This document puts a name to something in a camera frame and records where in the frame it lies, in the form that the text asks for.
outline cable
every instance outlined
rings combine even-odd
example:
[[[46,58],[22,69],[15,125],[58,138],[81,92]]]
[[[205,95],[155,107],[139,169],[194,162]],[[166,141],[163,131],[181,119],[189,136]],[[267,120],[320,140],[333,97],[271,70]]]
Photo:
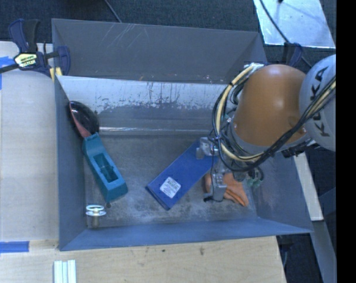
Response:
[[[212,125],[213,129],[208,136],[209,141],[218,146],[218,155],[221,161],[232,171],[246,172],[253,170],[262,164],[270,156],[273,156],[302,126],[311,119],[315,114],[319,113],[325,106],[333,99],[331,94],[336,89],[336,76],[330,80],[330,82],[318,93],[318,95],[311,101],[308,107],[303,112],[301,118],[294,127],[283,134],[275,143],[273,143],[267,150],[255,155],[245,156],[247,153],[238,144],[235,146],[230,138],[226,135],[230,122],[221,127],[221,120],[224,115],[224,102],[227,101],[230,91],[233,87],[237,88],[239,85],[244,84],[249,75],[253,74],[256,70],[263,67],[262,64],[252,63],[245,70],[243,70],[220,94],[217,101],[214,104],[212,110]],[[225,156],[228,156],[233,164],[236,164],[237,168],[229,165],[225,160]],[[238,164],[237,162],[243,162],[246,165]]]
[[[263,3],[262,0],[259,0],[260,4],[262,5],[264,11],[266,12],[268,18],[271,20],[271,23],[273,24],[273,26],[275,26],[275,28],[277,29],[277,31],[279,32],[279,34],[283,37],[283,39],[285,40],[285,42],[288,42],[291,44],[291,42],[289,42],[288,38],[283,34],[283,32],[281,31],[281,29],[278,27],[278,25],[275,23],[275,21],[273,20],[273,18],[271,17],[269,11],[267,10],[265,4]],[[311,64],[304,58],[301,57],[302,61],[304,61],[304,63],[309,66],[309,68],[312,68]]]
[[[115,15],[117,21],[119,21],[119,23],[122,23],[121,19],[119,18],[119,16],[117,15],[117,13],[115,12],[115,10],[112,8],[111,4],[109,4],[108,0],[104,0],[105,3],[108,5],[109,9],[112,11],[112,13]]]

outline blue block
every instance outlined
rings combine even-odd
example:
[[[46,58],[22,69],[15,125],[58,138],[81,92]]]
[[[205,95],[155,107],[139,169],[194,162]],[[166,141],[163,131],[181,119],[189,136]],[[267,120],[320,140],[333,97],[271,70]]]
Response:
[[[217,157],[196,158],[195,141],[161,174],[146,186],[147,191],[166,209],[172,208],[214,165]]]
[[[98,133],[83,139],[82,150],[106,202],[128,192],[128,187],[108,155]]]

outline sticker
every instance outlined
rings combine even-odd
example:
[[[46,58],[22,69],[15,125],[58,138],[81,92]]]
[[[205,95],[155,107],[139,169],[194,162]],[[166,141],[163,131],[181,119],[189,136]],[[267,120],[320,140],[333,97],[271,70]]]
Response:
[[[181,185],[179,183],[177,183],[174,179],[172,179],[171,177],[168,177],[165,182],[163,182],[163,184],[161,185],[161,187],[159,188],[159,190],[161,190],[162,192],[164,192],[164,194],[166,194],[167,196],[169,196],[170,198],[173,198],[178,191],[180,190]]]

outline scratch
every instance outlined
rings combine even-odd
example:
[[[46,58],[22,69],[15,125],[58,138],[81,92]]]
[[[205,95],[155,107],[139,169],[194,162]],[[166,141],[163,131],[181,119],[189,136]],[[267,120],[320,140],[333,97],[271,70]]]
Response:
[[[109,46],[112,46],[113,43],[117,41],[117,39],[121,40],[121,38],[130,30],[129,26],[127,26],[112,42]]]
[[[141,33],[139,33],[139,34],[137,35],[137,37],[134,38],[132,42],[130,42],[130,44],[126,47],[126,49],[128,49],[130,46],[132,46],[132,44],[139,38],[139,36],[141,36]]]
[[[148,30],[147,30],[146,28],[144,28],[144,29],[143,29],[143,31],[145,32],[145,34],[146,34],[146,37],[148,38],[148,41],[149,41],[150,39],[149,39],[149,34],[148,34]]]
[[[111,28],[108,29],[108,32],[106,32],[106,34],[104,35],[104,37],[102,38],[101,42],[99,43],[99,46],[101,46],[101,44],[103,43],[104,39],[108,36],[109,32],[112,30],[112,28],[114,27],[115,25],[112,24]]]

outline spoon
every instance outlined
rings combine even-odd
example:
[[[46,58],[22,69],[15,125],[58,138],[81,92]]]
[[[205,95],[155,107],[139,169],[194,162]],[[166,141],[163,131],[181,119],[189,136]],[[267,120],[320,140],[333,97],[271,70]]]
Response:
[[[70,101],[69,109],[79,135],[83,138],[83,154],[106,203],[125,195],[128,187],[100,139],[96,115],[78,101]]]

